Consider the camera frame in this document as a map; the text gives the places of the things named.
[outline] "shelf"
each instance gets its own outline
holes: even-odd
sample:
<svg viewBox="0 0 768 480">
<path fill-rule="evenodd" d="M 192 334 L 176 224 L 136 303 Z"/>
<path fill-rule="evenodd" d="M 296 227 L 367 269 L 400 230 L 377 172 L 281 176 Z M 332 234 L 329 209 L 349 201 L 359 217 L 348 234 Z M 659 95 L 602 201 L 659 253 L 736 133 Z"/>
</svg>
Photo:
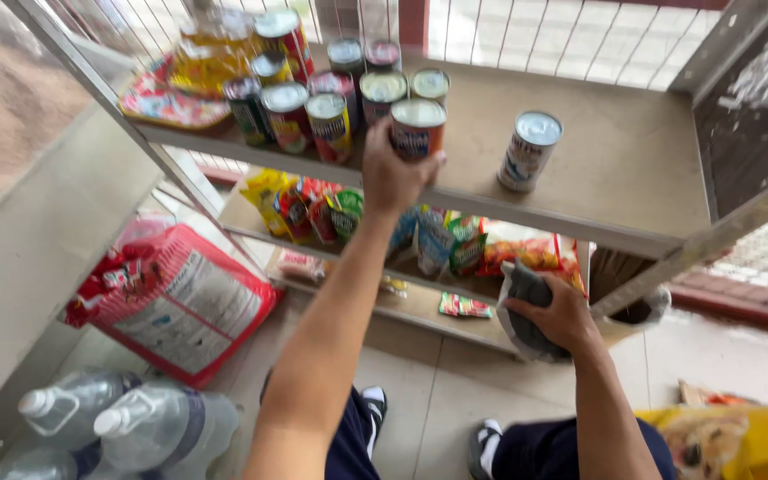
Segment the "shelf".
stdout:
<svg viewBox="0 0 768 480">
<path fill-rule="evenodd" d="M 324 48 L 311 45 L 318 68 Z M 406 57 L 404 71 L 438 67 L 452 77 L 444 148 L 449 161 L 421 202 L 483 215 L 659 258 L 710 226 L 690 99 L 610 84 Z M 496 180 L 527 109 L 546 110 L 565 133 L 538 189 L 506 191 Z M 360 186 L 360 152 L 324 164 L 277 148 L 247 147 L 235 126 L 221 138 L 139 126 L 150 142 Z"/>
<path fill-rule="evenodd" d="M 279 272 L 274 267 L 279 255 L 280 248 L 276 248 L 268 266 L 265 267 L 265 272 L 269 278 L 308 293 L 318 291 L 319 285 L 310 280 L 289 277 Z M 509 354 L 518 354 L 517 349 L 503 331 L 503 326 L 496 318 L 495 309 L 492 309 L 494 311 L 492 318 L 477 319 L 444 315 L 438 311 L 439 306 L 440 292 L 438 290 L 411 284 L 408 286 L 408 297 L 406 298 L 389 292 L 379 292 L 373 312 L 428 328 L 443 335 L 461 338 Z"/>
<path fill-rule="evenodd" d="M 319 242 L 298 245 L 293 244 L 288 236 L 272 236 L 265 228 L 260 213 L 244 196 L 234 188 L 227 198 L 224 211 L 219 215 L 219 222 L 231 234 L 255 238 L 263 242 L 292 248 L 306 255 L 317 256 L 327 260 L 339 258 L 343 245 L 323 245 Z M 502 278 L 495 277 L 455 277 L 444 272 L 439 278 L 427 277 L 417 266 L 414 251 L 405 251 L 394 256 L 384 266 L 384 273 L 406 282 L 425 286 L 437 291 L 448 291 L 467 298 L 496 304 L 499 289 L 503 285 Z"/>
<path fill-rule="evenodd" d="M 0 197 L 0 388 L 161 177 L 92 104 Z"/>
</svg>

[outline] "tile floor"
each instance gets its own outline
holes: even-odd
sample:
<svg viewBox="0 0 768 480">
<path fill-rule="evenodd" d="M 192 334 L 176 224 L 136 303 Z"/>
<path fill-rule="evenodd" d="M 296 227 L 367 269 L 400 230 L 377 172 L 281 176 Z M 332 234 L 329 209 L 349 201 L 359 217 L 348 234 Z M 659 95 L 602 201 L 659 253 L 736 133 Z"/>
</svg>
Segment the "tile floor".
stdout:
<svg viewBox="0 0 768 480">
<path fill-rule="evenodd" d="M 212 388 L 243 408 L 232 468 L 248 455 L 265 374 L 293 331 L 309 296 L 291 292 L 223 368 Z M 634 409 L 677 398 L 677 379 L 768 400 L 768 334 L 672 311 L 662 324 L 611 349 Z M 374 317 L 355 384 L 379 384 L 390 413 L 373 463 L 384 479 L 467 479 L 467 432 L 493 417 L 506 425 L 572 415 L 569 366 L 521 363 L 473 344 Z"/>
</svg>

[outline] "foot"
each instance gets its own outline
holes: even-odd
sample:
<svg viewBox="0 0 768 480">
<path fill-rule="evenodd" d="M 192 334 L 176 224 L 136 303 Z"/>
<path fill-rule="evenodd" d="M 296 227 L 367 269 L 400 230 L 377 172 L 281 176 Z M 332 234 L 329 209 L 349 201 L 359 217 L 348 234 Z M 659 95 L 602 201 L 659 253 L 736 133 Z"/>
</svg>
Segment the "foot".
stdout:
<svg viewBox="0 0 768 480">
<path fill-rule="evenodd" d="M 493 480 L 491 465 L 503 431 L 496 420 L 485 419 L 470 434 L 469 463 L 473 480 Z"/>
<path fill-rule="evenodd" d="M 381 387 L 368 387 L 360 390 L 360 396 L 366 400 L 366 406 L 372 412 L 372 437 L 366 446 L 366 453 L 372 458 L 372 448 L 378 441 L 384 419 L 387 418 L 387 396 Z"/>
</svg>

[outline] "yellow packet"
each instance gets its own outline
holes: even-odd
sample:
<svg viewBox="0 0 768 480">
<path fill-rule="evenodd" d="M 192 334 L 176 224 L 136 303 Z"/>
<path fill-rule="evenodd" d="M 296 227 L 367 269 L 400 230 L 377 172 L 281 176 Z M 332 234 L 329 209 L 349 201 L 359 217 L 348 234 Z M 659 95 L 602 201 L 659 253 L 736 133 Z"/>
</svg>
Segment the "yellow packet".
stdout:
<svg viewBox="0 0 768 480">
<path fill-rule="evenodd" d="M 768 480 L 768 407 L 675 407 L 636 416 L 666 439 L 677 480 Z"/>
<path fill-rule="evenodd" d="M 286 235 L 289 232 L 286 222 L 283 221 L 279 213 L 275 212 L 272 206 L 275 195 L 290 184 L 286 173 L 264 168 L 260 174 L 245 180 L 245 183 L 248 188 L 240 189 L 239 193 L 257 208 L 265 227 L 269 229 L 272 235 Z"/>
</svg>

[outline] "plastic bottle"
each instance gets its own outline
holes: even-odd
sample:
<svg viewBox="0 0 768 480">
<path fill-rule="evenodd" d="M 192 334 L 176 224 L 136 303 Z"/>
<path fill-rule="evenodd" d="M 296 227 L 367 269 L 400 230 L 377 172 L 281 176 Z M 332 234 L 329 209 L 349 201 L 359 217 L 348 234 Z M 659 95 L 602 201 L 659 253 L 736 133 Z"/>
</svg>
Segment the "plastic bottle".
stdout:
<svg viewBox="0 0 768 480">
<path fill-rule="evenodd" d="M 102 462 L 142 478 L 203 480 L 229 447 L 239 416 L 227 397 L 148 382 L 96 418 Z"/>
<path fill-rule="evenodd" d="M 28 392 L 17 409 L 44 437 L 44 444 L 75 451 L 97 440 L 96 416 L 140 384 L 130 372 L 75 372 L 47 388 Z"/>
<path fill-rule="evenodd" d="M 100 461 L 100 449 L 69 453 L 56 448 L 36 448 L 16 460 L 0 464 L 0 480 L 78 480 Z"/>
</svg>

